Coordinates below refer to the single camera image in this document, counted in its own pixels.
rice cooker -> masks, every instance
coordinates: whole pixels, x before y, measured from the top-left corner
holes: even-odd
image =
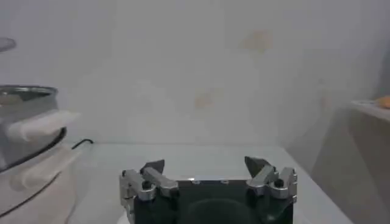
[[[59,110],[56,95],[50,87],[0,86],[2,224],[64,223],[74,205],[67,167],[80,150],[62,140],[79,114]]]

white wall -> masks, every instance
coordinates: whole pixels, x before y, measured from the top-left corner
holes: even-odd
[[[0,35],[18,47],[0,55],[0,82],[58,87],[84,115],[70,140],[281,144],[321,179],[334,117],[379,82],[387,4],[3,0]]]

table surface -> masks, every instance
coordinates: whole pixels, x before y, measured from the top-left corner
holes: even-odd
[[[221,145],[95,144],[72,166],[77,204],[71,224],[115,224],[123,215],[119,204],[119,174],[141,168],[148,161],[165,159],[168,178],[249,179],[244,156],[268,160],[281,170],[294,167],[298,174],[295,224],[352,224],[307,173],[280,147]]]

orange object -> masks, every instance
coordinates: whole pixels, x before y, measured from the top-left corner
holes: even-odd
[[[382,98],[377,99],[379,106],[383,108],[390,109],[390,96],[384,96]]]

white handle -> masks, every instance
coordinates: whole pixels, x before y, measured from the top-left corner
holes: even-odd
[[[7,136],[14,141],[32,141],[53,134],[80,116],[65,110],[52,110],[8,126]]]
[[[18,189],[42,186],[51,181],[57,174],[67,168],[83,152],[61,147],[54,155],[20,173],[14,180]]]

